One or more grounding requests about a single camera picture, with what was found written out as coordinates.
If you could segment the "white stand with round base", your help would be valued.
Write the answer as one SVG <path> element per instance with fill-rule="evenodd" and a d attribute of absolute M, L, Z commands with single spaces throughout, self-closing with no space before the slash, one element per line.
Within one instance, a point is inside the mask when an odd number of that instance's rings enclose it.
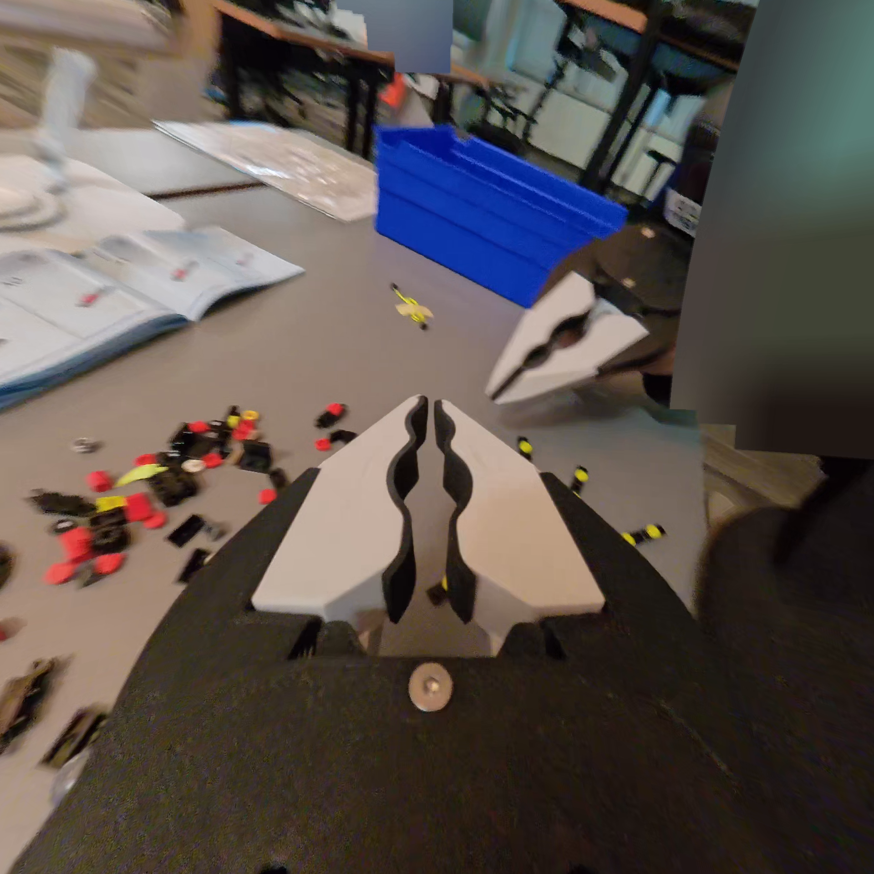
<path fill-rule="evenodd" d="M 97 67 L 81 51 L 55 47 L 33 145 L 35 157 L 1 156 L 2 234 L 23 234 L 56 224 L 71 189 L 66 140 L 77 129 Z"/>

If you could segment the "blue plastic bin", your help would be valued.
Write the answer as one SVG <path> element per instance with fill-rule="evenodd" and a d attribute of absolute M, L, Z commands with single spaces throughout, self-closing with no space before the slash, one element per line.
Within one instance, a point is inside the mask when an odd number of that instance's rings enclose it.
<path fill-rule="evenodd" d="M 376 232 L 529 309 L 627 209 L 452 126 L 377 129 Z"/>

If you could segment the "lego instruction booklet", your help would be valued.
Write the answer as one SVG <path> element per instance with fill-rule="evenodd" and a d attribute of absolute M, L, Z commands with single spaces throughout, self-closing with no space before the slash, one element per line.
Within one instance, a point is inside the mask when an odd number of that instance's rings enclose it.
<path fill-rule="evenodd" d="M 304 269 L 217 226 L 1 260 L 1 409 L 61 386 L 216 305 Z"/>

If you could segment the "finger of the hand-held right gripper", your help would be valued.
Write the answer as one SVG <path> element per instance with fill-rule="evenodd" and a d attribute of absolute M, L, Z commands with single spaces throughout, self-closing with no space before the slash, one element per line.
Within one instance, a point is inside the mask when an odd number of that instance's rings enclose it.
<path fill-rule="evenodd" d="M 596 301 L 595 286 L 567 274 L 519 320 L 486 383 L 489 398 L 536 398 L 568 385 L 585 372 L 563 333 L 584 330 Z"/>
<path fill-rule="evenodd" d="M 649 336 L 638 319 L 617 310 L 570 316 L 545 339 L 507 349 L 508 362 L 493 372 L 491 399 L 512 405 L 589 383 L 609 362 Z"/>

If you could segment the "black yellow lego spider model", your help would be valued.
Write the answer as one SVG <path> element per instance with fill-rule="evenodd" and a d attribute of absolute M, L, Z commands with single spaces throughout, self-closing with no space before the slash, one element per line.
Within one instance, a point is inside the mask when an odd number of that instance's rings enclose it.
<path fill-rule="evenodd" d="M 517 438 L 518 452 L 528 461 L 533 462 L 533 447 L 530 441 L 524 437 Z M 584 487 L 589 482 L 589 474 L 587 468 L 582 465 L 577 465 L 574 469 L 574 476 L 570 482 L 569 488 L 574 496 L 582 499 Z M 628 530 L 621 533 L 622 538 L 634 547 L 640 547 L 643 544 L 664 539 L 666 531 L 663 526 L 656 523 L 649 523 L 637 530 Z M 427 589 L 427 596 L 433 606 L 441 606 L 448 600 L 448 579 L 447 574 L 444 574 L 442 580 L 432 585 Z"/>

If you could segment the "clear plastic bag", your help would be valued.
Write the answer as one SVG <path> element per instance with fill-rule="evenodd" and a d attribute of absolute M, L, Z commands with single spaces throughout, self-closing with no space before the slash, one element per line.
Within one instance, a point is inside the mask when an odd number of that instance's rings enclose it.
<path fill-rule="evenodd" d="M 373 166 L 310 133 L 261 122 L 154 122 L 153 126 L 332 219 L 353 223 L 377 213 Z"/>

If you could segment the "white rounded board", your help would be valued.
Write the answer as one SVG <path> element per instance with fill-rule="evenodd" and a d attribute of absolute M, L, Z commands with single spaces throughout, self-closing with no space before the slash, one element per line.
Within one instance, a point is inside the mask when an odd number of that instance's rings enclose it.
<path fill-rule="evenodd" d="M 146 197 L 85 163 L 66 159 L 66 189 L 43 161 L 24 155 L 1 157 L 2 188 L 36 198 L 30 218 L 2 220 L 2 236 L 32 239 L 34 246 L 70 252 L 107 236 L 144 231 L 179 231 L 186 221 L 169 207 Z"/>

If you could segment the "pile of loose lego pieces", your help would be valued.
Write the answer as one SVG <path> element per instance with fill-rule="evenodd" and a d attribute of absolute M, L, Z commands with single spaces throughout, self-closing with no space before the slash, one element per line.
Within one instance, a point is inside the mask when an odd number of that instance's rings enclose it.
<path fill-rule="evenodd" d="M 26 499 L 51 518 L 47 533 L 60 551 L 60 560 L 48 564 L 40 579 L 52 587 L 72 584 L 80 591 L 118 574 L 137 545 L 136 527 L 162 530 L 168 510 L 199 494 L 198 478 L 204 471 L 229 465 L 263 476 L 269 486 L 259 491 L 258 501 L 270 503 L 290 481 L 274 464 L 270 444 L 259 439 L 258 422 L 256 411 L 230 407 L 221 420 L 183 423 L 163 452 L 138 456 L 124 476 L 114 480 L 105 470 L 89 473 L 87 484 L 96 497 L 32 490 Z M 132 484 L 139 484 L 140 490 L 118 493 Z M 182 519 L 165 540 L 183 549 L 198 536 L 217 542 L 225 533 L 223 525 L 195 513 Z M 38 657 L 25 672 L 2 683 L 2 756 L 19 747 L 20 738 L 36 723 L 64 663 L 62 657 Z M 90 752 L 108 714 L 100 704 L 75 711 L 39 764 L 60 770 Z"/>

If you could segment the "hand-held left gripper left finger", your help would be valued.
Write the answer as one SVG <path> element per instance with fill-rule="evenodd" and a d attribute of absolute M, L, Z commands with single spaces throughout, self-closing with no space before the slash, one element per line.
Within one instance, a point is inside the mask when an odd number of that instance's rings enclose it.
<path fill-rule="evenodd" d="M 407 498 L 428 415 L 427 397 L 413 395 L 318 466 L 254 590 L 257 614 L 344 623 L 367 655 L 380 653 L 416 585 Z"/>

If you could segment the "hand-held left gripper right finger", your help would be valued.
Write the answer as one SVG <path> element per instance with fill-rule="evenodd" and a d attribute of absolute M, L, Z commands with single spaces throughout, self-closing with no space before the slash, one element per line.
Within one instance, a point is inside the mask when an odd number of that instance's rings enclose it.
<path fill-rule="evenodd" d="M 450 606 L 497 656 L 518 625 L 595 615 L 606 600 L 531 461 L 451 402 L 434 403 L 447 533 Z"/>

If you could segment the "wooden table with black legs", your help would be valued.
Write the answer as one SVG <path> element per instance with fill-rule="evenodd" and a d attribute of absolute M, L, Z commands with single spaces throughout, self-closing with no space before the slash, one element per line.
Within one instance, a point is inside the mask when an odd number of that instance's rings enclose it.
<path fill-rule="evenodd" d="M 285 69 L 336 76 L 346 83 L 344 147 L 371 156 L 378 90 L 395 72 L 390 52 L 330 34 L 323 26 L 260 14 L 249 5 L 213 1 L 219 20 L 218 64 L 226 117 L 247 122 L 240 74 L 256 71 L 279 86 Z"/>
<path fill-rule="evenodd" d="M 739 2 L 556 2 L 564 23 L 552 71 L 539 96 L 556 90 L 570 66 L 613 81 L 615 58 L 626 72 L 615 106 L 579 183 L 603 193 L 658 93 L 672 101 L 703 96 L 735 73 L 755 16 Z"/>

